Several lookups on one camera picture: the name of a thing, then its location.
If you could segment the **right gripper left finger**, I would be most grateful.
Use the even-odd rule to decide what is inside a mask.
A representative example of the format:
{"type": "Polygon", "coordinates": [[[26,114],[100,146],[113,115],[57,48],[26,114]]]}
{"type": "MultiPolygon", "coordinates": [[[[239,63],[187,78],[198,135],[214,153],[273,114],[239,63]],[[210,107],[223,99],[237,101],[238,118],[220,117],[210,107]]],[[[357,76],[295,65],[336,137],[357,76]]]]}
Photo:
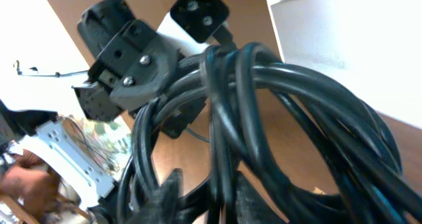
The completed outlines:
{"type": "Polygon", "coordinates": [[[182,178],[182,170],[174,169],[159,189],[153,191],[151,199],[126,224],[175,223],[182,178]]]}

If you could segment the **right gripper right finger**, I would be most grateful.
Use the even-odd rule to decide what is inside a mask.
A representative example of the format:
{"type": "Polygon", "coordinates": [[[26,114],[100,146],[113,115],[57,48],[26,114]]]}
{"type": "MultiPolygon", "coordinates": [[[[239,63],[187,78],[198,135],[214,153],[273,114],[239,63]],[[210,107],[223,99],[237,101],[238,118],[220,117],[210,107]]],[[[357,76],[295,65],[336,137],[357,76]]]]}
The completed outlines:
{"type": "Polygon", "coordinates": [[[238,224],[286,224],[265,202],[248,179],[238,171],[235,182],[238,224]]]}

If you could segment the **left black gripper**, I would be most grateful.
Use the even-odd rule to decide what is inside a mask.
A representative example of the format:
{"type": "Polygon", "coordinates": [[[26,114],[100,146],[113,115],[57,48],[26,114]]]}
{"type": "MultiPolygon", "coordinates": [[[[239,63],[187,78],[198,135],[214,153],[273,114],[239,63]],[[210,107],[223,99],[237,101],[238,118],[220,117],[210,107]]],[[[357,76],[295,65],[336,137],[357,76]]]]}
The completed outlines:
{"type": "Polygon", "coordinates": [[[205,96],[175,108],[169,104],[200,86],[200,54],[184,56],[145,21],[126,0],[103,0],[86,9],[77,30],[95,61],[75,93],[84,115],[110,122],[122,112],[133,117],[154,105],[151,132],[178,138],[200,114],[205,96]]]}

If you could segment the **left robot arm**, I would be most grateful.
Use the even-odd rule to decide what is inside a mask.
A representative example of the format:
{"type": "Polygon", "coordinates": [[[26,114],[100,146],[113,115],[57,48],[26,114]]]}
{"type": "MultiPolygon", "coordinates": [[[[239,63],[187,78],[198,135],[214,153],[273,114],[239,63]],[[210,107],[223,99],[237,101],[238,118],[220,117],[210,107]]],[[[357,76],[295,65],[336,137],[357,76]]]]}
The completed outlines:
{"type": "Polygon", "coordinates": [[[208,38],[229,14],[225,4],[177,0],[152,29],[125,0],[103,0],[86,9],[77,29],[95,62],[90,69],[54,75],[22,74],[22,88],[1,100],[1,143],[33,138],[32,152],[61,175],[101,223],[192,223],[208,210],[208,181],[180,196],[176,171],[158,184],[150,159],[159,133],[177,138],[205,104],[201,92],[185,98],[208,38]],[[107,175],[65,130],[47,91],[84,77],[74,88],[86,118],[110,122],[128,111],[135,118],[133,154],[121,181],[107,175]]]}

